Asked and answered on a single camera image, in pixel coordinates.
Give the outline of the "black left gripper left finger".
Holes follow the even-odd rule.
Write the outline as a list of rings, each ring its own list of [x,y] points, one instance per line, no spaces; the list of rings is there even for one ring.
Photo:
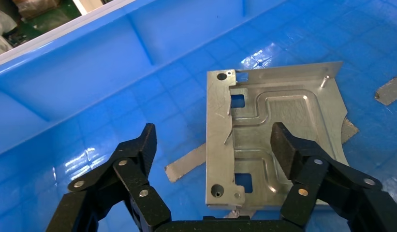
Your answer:
[[[48,232],[95,232],[112,207],[124,202],[138,230],[154,232],[171,222],[171,212],[148,175],[157,151],[156,128],[119,143],[107,162],[71,181]]]

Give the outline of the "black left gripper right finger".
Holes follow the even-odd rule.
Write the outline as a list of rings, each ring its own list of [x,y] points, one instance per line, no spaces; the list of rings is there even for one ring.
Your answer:
[[[315,141],[298,138],[281,122],[270,145],[292,187],[280,219],[305,229],[316,202],[327,203],[352,232],[397,232],[397,203],[382,183],[330,157]]]

